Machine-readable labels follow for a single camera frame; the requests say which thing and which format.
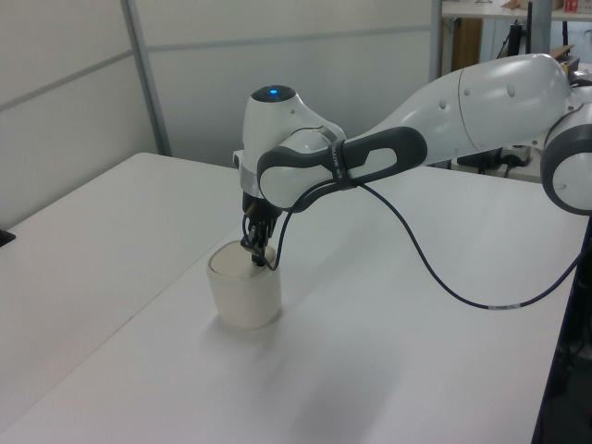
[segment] table surface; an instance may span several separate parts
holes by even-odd
[[[533,183],[420,167],[375,187],[440,276],[477,302],[547,288],[586,229],[586,217]],[[290,222],[282,317],[240,331],[216,316],[205,274],[209,256],[240,235],[236,227],[0,443],[530,442],[571,277],[524,309],[463,305],[380,202],[339,192]]]
[[[492,0],[492,3],[476,3],[475,0],[447,0],[442,2],[442,17],[467,17],[474,19],[526,19],[525,9],[511,10],[501,7],[508,0]],[[592,14],[563,12],[563,8],[551,11],[551,20],[592,21]]]
[[[11,229],[17,239],[0,249],[0,431],[240,218],[235,170],[137,154]]]

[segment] floor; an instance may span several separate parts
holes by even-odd
[[[550,398],[542,409],[533,444],[592,443],[592,361],[574,361],[565,394]]]

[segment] black cable on table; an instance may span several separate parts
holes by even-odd
[[[262,261],[262,263],[265,264],[265,266],[267,266],[271,271],[275,271],[278,269],[279,267],[279,259],[281,256],[281,250],[282,250],[282,246],[284,243],[284,236],[286,234],[286,228],[288,226],[288,223],[290,222],[290,219],[292,217],[292,215],[294,214],[294,212],[298,209],[298,206],[302,203],[302,201],[306,198],[306,196],[308,196],[311,192],[322,188],[330,183],[333,183],[332,180],[326,180],[324,182],[318,183],[316,185],[314,185],[313,187],[311,187],[310,189],[308,189],[307,191],[305,191],[299,198],[298,200],[294,203],[294,205],[291,207],[291,209],[288,211],[288,214],[286,215],[286,219],[284,220],[284,224],[282,226],[281,229],[281,233],[279,235],[279,240],[277,242],[277,256],[276,256],[276,261],[273,265],[271,265],[269,263],[269,261],[267,261],[267,259],[265,259],[263,256],[259,256],[259,259]],[[405,231],[407,231],[407,234],[409,235],[409,238],[411,239],[413,246],[415,247],[415,250],[417,251],[417,253],[419,254],[419,257],[421,258],[422,262],[424,263],[425,268],[427,269],[427,271],[429,272],[429,274],[432,276],[432,278],[439,284],[439,286],[444,289],[450,296],[452,296],[454,299],[465,303],[467,305],[470,305],[474,308],[479,308],[482,310],[513,310],[516,308],[522,308],[522,307],[526,307],[528,305],[532,305],[535,302],[540,301],[541,299],[549,296],[555,289],[557,289],[560,284],[570,275],[570,273],[572,273],[572,271],[574,270],[574,268],[577,267],[577,265],[582,261],[582,259],[592,250],[592,242],[587,246],[587,248],[585,248],[583,251],[581,251],[577,257],[572,261],[572,263],[567,267],[567,269],[561,274],[561,276],[545,291],[543,291],[542,293],[538,294],[537,296],[535,296],[534,298],[531,298],[527,301],[524,302],[518,302],[518,303],[512,303],[512,304],[506,304],[506,305],[486,305],[483,303],[478,303],[478,302],[473,302],[473,301],[469,301],[468,299],[465,299],[464,297],[460,296],[459,294],[457,294],[454,290],[452,290],[448,285],[446,285],[444,283],[444,281],[436,274],[436,272],[434,271],[434,269],[432,268],[432,266],[430,265],[430,263],[427,261],[426,255],[424,254],[423,250],[421,249],[419,242],[417,241],[417,239],[415,238],[415,235],[413,234],[411,227],[409,226],[409,224],[407,223],[407,221],[405,220],[405,218],[402,216],[402,214],[385,198],[383,197],[380,193],[378,193],[377,191],[373,190],[372,188],[370,188],[369,186],[367,186],[364,183],[360,183],[360,182],[356,182],[355,180],[352,181],[352,184],[356,187],[360,187],[366,191],[368,191],[370,194],[372,194],[373,196],[375,196],[380,202],[382,202],[398,219],[399,221],[402,223],[403,227],[405,228]],[[243,219],[243,223],[242,223],[242,232],[243,235],[245,237],[246,240],[248,240],[247,237],[247,229],[246,229],[246,220],[247,220],[247,216],[245,216]]]

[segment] paper cup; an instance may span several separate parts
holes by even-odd
[[[265,258],[273,264],[276,251],[268,246]],[[218,314],[226,323],[259,328],[279,317],[279,269],[272,272],[256,265],[240,242],[227,243],[212,255],[207,276]]]

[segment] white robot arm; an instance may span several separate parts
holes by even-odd
[[[592,88],[572,88],[548,55],[522,55],[452,72],[425,86],[366,133],[346,139],[291,88],[248,101],[244,152],[235,155],[253,260],[275,221],[356,182],[504,145],[544,148],[541,179],[559,207],[592,215]]]

